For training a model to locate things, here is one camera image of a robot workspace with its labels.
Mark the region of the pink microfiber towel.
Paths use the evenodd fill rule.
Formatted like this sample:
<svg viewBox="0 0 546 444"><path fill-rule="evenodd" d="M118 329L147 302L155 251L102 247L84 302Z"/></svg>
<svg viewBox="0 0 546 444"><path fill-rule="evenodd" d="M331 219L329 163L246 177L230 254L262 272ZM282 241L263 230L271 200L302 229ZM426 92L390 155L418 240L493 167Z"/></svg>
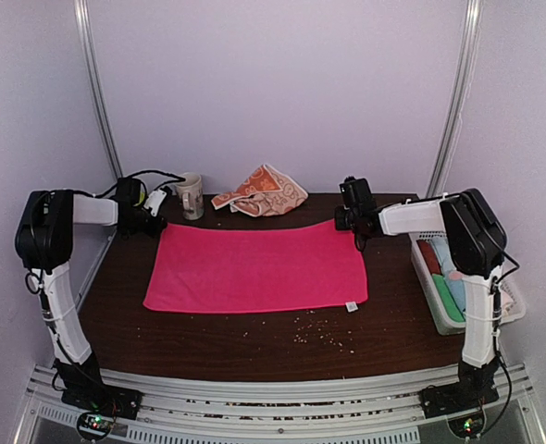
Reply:
<svg viewBox="0 0 546 444"><path fill-rule="evenodd" d="M143 301L158 312L237 315L344 306L368 299L366 266L332 221L223 230L170 224Z"/></svg>

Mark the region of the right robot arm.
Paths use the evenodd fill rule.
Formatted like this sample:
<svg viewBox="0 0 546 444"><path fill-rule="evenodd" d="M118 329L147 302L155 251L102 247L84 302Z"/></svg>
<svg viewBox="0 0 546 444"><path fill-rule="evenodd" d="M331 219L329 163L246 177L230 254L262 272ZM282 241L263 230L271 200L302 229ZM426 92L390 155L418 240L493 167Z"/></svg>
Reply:
<svg viewBox="0 0 546 444"><path fill-rule="evenodd" d="M423 231L445 233L455 271L465 286L465 342L456 382L420 392L426 417L478 409L498 400L494 375L502 367L499 333L500 282L507 237L477 189L379 206L366 179L348 177L339 186L343 204L335 228L350 230L358 251L379 236Z"/></svg>

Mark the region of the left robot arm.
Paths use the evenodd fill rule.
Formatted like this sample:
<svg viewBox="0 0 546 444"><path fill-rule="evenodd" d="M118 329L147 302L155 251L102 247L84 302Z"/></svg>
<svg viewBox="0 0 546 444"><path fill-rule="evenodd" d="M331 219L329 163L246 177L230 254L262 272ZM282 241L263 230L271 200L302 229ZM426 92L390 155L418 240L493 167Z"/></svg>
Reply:
<svg viewBox="0 0 546 444"><path fill-rule="evenodd" d="M25 284L39 299L43 321L53 342L54 365L62 379L62 401L104 414L134 416L141 394L108 386L86 339L71 291L69 261L77 225L114 227L129 237L156 238L166 227L161 215L169 191L147 191L135 177L121 178L101 194L59 189L33 191L15 236L15 250L27 271Z"/></svg>

